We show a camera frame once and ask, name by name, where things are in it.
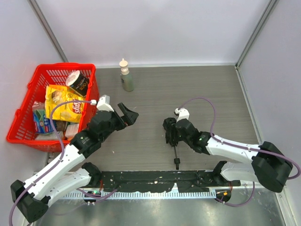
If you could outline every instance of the gray floor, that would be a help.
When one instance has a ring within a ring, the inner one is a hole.
[[[193,97],[209,98],[217,109],[215,134],[245,143],[257,143],[251,118],[233,66],[131,68],[135,90],[123,90],[120,69],[98,69],[100,94],[111,97],[111,105],[123,102],[140,116],[134,126],[114,132],[100,150],[90,156],[101,170],[174,170],[174,152],[165,144],[163,120]],[[211,106],[202,100],[187,104],[190,120],[209,131]],[[213,169],[219,156],[194,153],[179,144],[180,169]]]
[[[231,202],[242,203],[250,193],[235,189]],[[35,226],[283,226],[275,199],[273,192],[257,189],[252,201],[239,208],[209,199],[107,200],[74,211],[83,201],[59,200]]]

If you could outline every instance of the red basket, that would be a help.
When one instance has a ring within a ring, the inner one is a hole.
[[[34,123],[32,116],[32,104],[36,101],[45,101],[46,86],[49,84],[65,85],[66,78],[71,71],[80,70],[90,79],[86,100],[98,100],[99,93],[95,78],[95,66],[92,64],[57,63],[53,65],[39,65],[33,74],[32,80],[27,84],[27,93],[21,108],[16,110],[14,121],[9,129],[6,140],[10,143],[23,144],[44,152],[60,152],[61,146],[58,140],[34,140]],[[79,122],[79,131],[84,129],[87,123],[96,113],[96,106],[85,104],[82,117]]]

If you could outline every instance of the cable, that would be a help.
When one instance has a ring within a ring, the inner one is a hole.
[[[109,193],[109,194],[103,196],[102,199],[101,199],[101,202],[103,202],[103,201],[105,201],[106,199],[108,199],[108,198],[109,198],[110,196],[112,196],[115,192],[117,192],[117,189],[115,189],[115,190],[112,191],[111,193]],[[88,203],[85,202],[85,203],[83,203],[83,204],[81,204],[81,205],[79,205],[79,206],[73,208],[72,210],[70,210],[70,211],[68,211],[68,212],[65,212],[65,213],[50,213],[50,214],[55,215],[55,216],[64,216],[64,215],[67,215],[67,214],[69,214],[69,213],[71,213],[71,212],[77,210],[78,208],[80,208],[80,207],[82,207],[82,206],[86,206],[86,205],[88,205]],[[43,218],[40,219],[40,222],[39,222],[38,226],[42,225],[42,222],[43,222]]]
[[[231,181],[229,182],[229,185],[230,185],[230,192],[232,192],[232,190],[233,190],[233,186],[232,186],[232,183],[231,183]]]
[[[115,189],[114,191],[110,192],[109,194],[103,196],[102,198],[98,199],[98,201],[96,201],[95,203],[99,203],[99,202],[103,202],[103,201],[107,200],[107,199],[108,199],[109,197],[111,197],[115,192],[117,192],[117,189]],[[66,214],[69,214],[69,213],[75,211],[76,209],[78,209],[79,207],[84,206],[84,205],[87,205],[87,203],[83,203],[83,204],[77,206],[76,208],[74,208],[74,209],[72,209],[72,210],[66,212],[66,213],[53,213],[53,215],[55,215],[55,216],[64,216],[64,215],[66,215]]]
[[[60,106],[62,105],[65,105],[65,104],[69,104],[69,103],[92,103],[91,101],[88,101],[88,100],[72,100],[72,101],[66,101],[66,102],[63,102],[63,103],[60,103],[58,104],[50,113],[50,124],[51,124],[51,127],[55,133],[55,135],[57,136],[60,144],[61,144],[61,148],[62,148],[62,153],[61,153],[61,156],[60,156],[60,159],[49,169],[47,170],[45,173],[43,173],[41,176],[39,176],[36,180],[34,180],[34,182],[32,184],[30,184],[27,188],[24,189],[24,191],[18,196],[18,198],[16,199],[16,201],[14,202],[11,210],[10,210],[10,213],[9,213],[9,219],[8,219],[8,222],[9,222],[9,226],[13,226],[13,214],[14,214],[14,211],[15,211],[15,208],[17,206],[17,204],[19,203],[19,201],[22,199],[22,197],[25,195],[25,193],[31,189],[34,184],[38,183],[43,177],[45,177],[48,173],[50,173],[60,162],[61,160],[63,159],[63,156],[64,156],[64,153],[65,153],[65,147],[64,147],[64,144],[63,144],[63,141],[62,139],[60,138],[60,136],[58,135],[56,129],[55,129],[55,126],[54,126],[54,123],[53,123],[53,120],[52,120],[52,115],[54,113],[54,111],[59,108]]]
[[[291,164],[293,164],[293,165],[296,167],[296,169],[297,169],[297,173],[296,173],[294,176],[289,177],[288,179],[289,179],[289,180],[290,180],[290,179],[295,179],[295,178],[297,178],[297,177],[300,176],[300,174],[301,174],[301,168],[300,168],[300,166],[299,166],[295,161],[293,161],[293,160],[290,159],[290,158],[287,158],[287,157],[285,157],[285,156],[283,156],[283,155],[280,155],[280,154],[277,154],[277,153],[272,153],[272,152],[268,152],[268,151],[265,151],[265,150],[261,150],[261,149],[258,150],[258,149],[255,149],[255,148],[243,147],[243,146],[236,145],[236,144],[232,144],[232,143],[230,143],[230,142],[225,142],[225,141],[222,142],[220,139],[216,138],[216,137],[214,136],[214,134],[213,134],[213,127],[214,127],[215,120],[216,120],[216,109],[215,109],[215,106],[213,105],[213,103],[212,103],[208,98],[205,98],[205,97],[196,97],[196,98],[192,98],[192,99],[186,101],[184,104],[182,104],[178,109],[183,108],[183,107],[184,107],[187,103],[189,103],[190,101],[197,100],[197,99],[202,99],[202,100],[207,101],[207,102],[212,106],[212,108],[213,108],[214,117],[213,117],[213,121],[212,121],[212,124],[211,124],[211,127],[210,127],[210,135],[211,135],[211,137],[212,137],[214,140],[216,140],[217,142],[224,143],[224,144],[226,144],[226,145],[232,146],[232,147],[237,147],[237,148],[241,148],[241,149],[248,150],[248,151],[249,151],[249,150],[251,150],[251,151],[256,151],[256,152],[260,152],[260,153],[264,153],[264,154],[273,155],[273,156],[276,156],[276,157],[278,157],[278,158],[282,158],[282,159],[284,159],[284,160],[286,160],[286,161],[289,161],[289,162],[290,162]],[[242,204],[225,203],[225,205],[227,205],[227,206],[232,206],[232,207],[240,207],[240,206],[244,206],[244,205],[248,204],[248,203],[251,201],[251,199],[252,199],[252,197],[253,197],[253,195],[254,195],[254,191],[255,191],[255,183],[253,182],[253,190],[252,190],[251,196],[250,196],[250,198],[249,198],[246,202],[244,202],[244,203],[242,203]],[[216,198],[216,200],[217,200],[218,202],[222,202],[222,203],[223,203],[222,199],[220,200],[220,199],[217,199],[217,198]]]
[[[103,198],[104,197],[104,196],[101,196],[100,194],[89,194],[89,193],[87,193],[84,190],[81,190],[79,188],[77,188],[77,190],[82,192],[83,194],[85,194],[86,196],[88,196],[90,198],[95,198],[95,197]]]
[[[103,189],[103,180],[100,181],[100,187],[99,187],[99,192]]]
[[[246,202],[244,202],[242,204],[232,204],[232,203],[223,202],[222,199],[224,198],[224,196],[221,199],[216,198],[215,200],[217,200],[218,202],[221,202],[221,203],[225,204],[226,206],[240,207],[240,206],[247,205],[252,200],[254,192],[255,192],[255,182],[253,182],[253,189],[252,189],[252,193],[250,195],[250,198]]]
[[[284,160],[286,160],[286,161],[289,161],[289,162],[290,162],[291,164],[293,164],[293,165],[296,167],[296,169],[297,169],[297,173],[296,173],[294,176],[289,177],[288,180],[295,179],[295,178],[297,178],[297,177],[300,176],[300,174],[301,174],[301,168],[300,168],[300,166],[299,166],[294,160],[292,160],[292,159],[290,159],[290,158],[287,158],[287,157],[285,157],[285,156],[283,156],[283,155],[280,155],[280,154],[277,154],[277,153],[268,152],[268,151],[265,151],[265,150],[262,150],[262,149],[255,149],[255,148],[243,147],[243,146],[236,145],[236,144],[232,144],[232,143],[225,142],[225,141],[222,142],[220,139],[216,138],[216,137],[214,136],[214,134],[213,134],[213,127],[214,127],[215,120],[216,120],[216,109],[215,109],[215,106],[213,105],[213,103],[212,103],[209,99],[207,99],[207,98],[205,98],[205,97],[196,97],[196,98],[192,98],[192,99],[186,101],[184,104],[182,104],[178,109],[181,109],[181,108],[184,107],[187,103],[189,103],[190,101],[196,100],[196,99],[202,99],[202,100],[207,101],[207,102],[212,106],[212,108],[213,108],[214,117],[213,117],[213,121],[212,121],[212,124],[211,124],[211,127],[210,127],[210,135],[211,135],[211,137],[212,137],[214,140],[216,140],[216,141],[218,141],[218,142],[220,142],[220,143],[223,143],[223,144],[232,146],[232,147],[238,147],[238,148],[241,148],[241,149],[244,149],[244,150],[248,150],[248,151],[251,150],[251,151],[255,151],[255,152],[260,152],[260,153],[264,153],[264,154],[273,155],[273,156],[276,156],[276,157],[278,157],[278,158],[282,158],[282,159],[284,159]]]

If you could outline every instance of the yellow chip bag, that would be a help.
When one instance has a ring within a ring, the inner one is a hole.
[[[45,100],[46,118],[50,118],[51,111],[58,104],[71,100],[85,99],[74,93],[47,86]],[[70,103],[62,105],[53,113],[52,119],[79,123],[83,109],[84,103]]]
[[[65,91],[65,92],[70,92],[70,93],[76,94],[76,92],[73,89],[71,89],[70,87],[68,87],[68,86],[61,86],[61,85],[50,84],[49,87],[50,88],[54,88],[56,90]]]

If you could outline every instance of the plastic bottle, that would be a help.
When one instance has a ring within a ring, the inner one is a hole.
[[[122,59],[122,61],[119,63],[119,66],[121,67],[120,78],[121,78],[123,89],[127,92],[133,91],[134,90],[133,77],[130,71],[128,70],[127,61]]]

